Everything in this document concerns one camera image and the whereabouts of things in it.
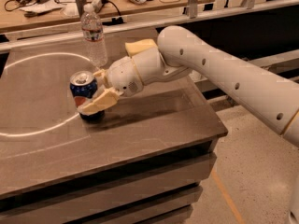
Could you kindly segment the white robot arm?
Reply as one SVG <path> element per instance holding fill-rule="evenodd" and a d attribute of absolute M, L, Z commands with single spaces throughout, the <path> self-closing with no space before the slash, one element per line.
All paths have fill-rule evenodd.
<path fill-rule="evenodd" d="M 154 82 L 200 73 L 289 143 L 299 147 L 299 84 L 216 49 L 180 26 L 164 28 L 156 40 L 125 45 L 127 55 L 94 73 L 100 82 L 78 111 L 92 115 Z"/>

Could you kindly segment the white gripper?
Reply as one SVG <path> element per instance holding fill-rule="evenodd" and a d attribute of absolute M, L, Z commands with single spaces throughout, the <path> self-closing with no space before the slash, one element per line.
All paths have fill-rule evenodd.
<path fill-rule="evenodd" d="M 78 112 L 83 115 L 93 115 L 99 111 L 106 110 L 115 105 L 123 97 L 131 97 L 143 91 L 143 83 L 139 77 L 133 60 L 126 56 L 114 62 L 107 71 L 99 69 L 93 73 L 99 86 L 110 87 L 97 97 L 87 99 L 78 107 Z"/>

